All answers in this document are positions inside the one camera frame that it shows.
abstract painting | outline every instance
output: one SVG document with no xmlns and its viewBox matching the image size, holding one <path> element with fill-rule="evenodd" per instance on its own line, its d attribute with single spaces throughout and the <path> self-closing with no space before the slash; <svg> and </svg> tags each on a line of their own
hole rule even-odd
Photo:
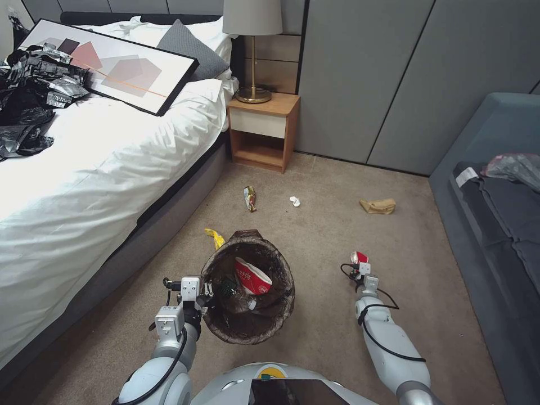
<svg viewBox="0 0 540 405">
<path fill-rule="evenodd" d="M 48 20 L 39 20 L 20 48 L 44 43 L 70 55 L 72 65 L 89 69 L 94 93 L 158 116 L 199 65 L 192 57 Z"/>
</svg>

drawer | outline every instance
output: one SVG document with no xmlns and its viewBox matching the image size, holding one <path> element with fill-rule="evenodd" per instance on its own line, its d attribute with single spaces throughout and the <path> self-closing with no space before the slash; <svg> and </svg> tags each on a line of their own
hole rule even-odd
<svg viewBox="0 0 540 405">
<path fill-rule="evenodd" d="M 287 117 L 256 114 L 249 111 L 230 109 L 231 128 L 237 131 L 253 132 L 274 138 L 285 138 Z"/>
</svg>

carpet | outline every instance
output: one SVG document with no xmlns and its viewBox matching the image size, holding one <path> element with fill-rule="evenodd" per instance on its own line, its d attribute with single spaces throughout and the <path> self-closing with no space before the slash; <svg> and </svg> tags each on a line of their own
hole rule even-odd
<svg viewBox="0 0 540 405">
<path fill-rule="evenodd" d="M 254 213 L 245 207 L 246 185 L 257 192 Z M 367 214 L 358 203 L 389 197 L 397 202 L 391 215 Z M 285 174 L 227 164 L 175 238 L 14 379 L 0 402 L 110 404 L 150 358 L 156 335 L 148 326 L 165 304 L 163 277 L 198 274 L 213 253 L 205 227 L 225 239 L 258 229 L 289 263 L 296 301 L 283 328 L 256 346 L 226 344 L 203 323 L 190 371 L 195 393 L 231 368 L 272 361 L 397 403 L 377 377 L 354 318 L 353 285 L 339 271 L 360 250 L 401 307 L 392 316 L 427 358 L 436 395 L 448 405 L 505 403 L 428 179 L 304 154 L 294 154 Z"/>
</svg>

gold lamp base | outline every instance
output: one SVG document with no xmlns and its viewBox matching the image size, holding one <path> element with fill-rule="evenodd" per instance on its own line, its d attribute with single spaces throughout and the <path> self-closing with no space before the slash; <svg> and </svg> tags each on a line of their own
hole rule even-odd
<svg viewBox="0 0 540 405">
<path fill-rule="evenodd" d="M 267 102 L 272 98 L 272 93 L 266 89 L 255 87 L 255 91 L 252 91 L 252 87 L 242 87 L 236 93 L 236 99 L 241 102 L 250 104 L 258 104 Z"/>
</svg>

red cup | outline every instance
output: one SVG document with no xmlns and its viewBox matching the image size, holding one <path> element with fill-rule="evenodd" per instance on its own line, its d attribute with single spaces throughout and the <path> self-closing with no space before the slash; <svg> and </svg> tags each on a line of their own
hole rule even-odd
<svg viewBox="0 0 540 405">
<path fill-rule="evenodd" d="M 350 262 L 353 264 L 369 263 L 370 259 L 366 255 L 364 255 L 364 253 L 362 252 L 352 252 L 350 254 Z"/>
<path fill-rule="evenodd" d="M 236 274 L 246 290 L 251 295 L 265 294 L 272 287 L 272 280 L 259 268 L 245 262 L 242 258 L 235 258 Z"/>
</svg>

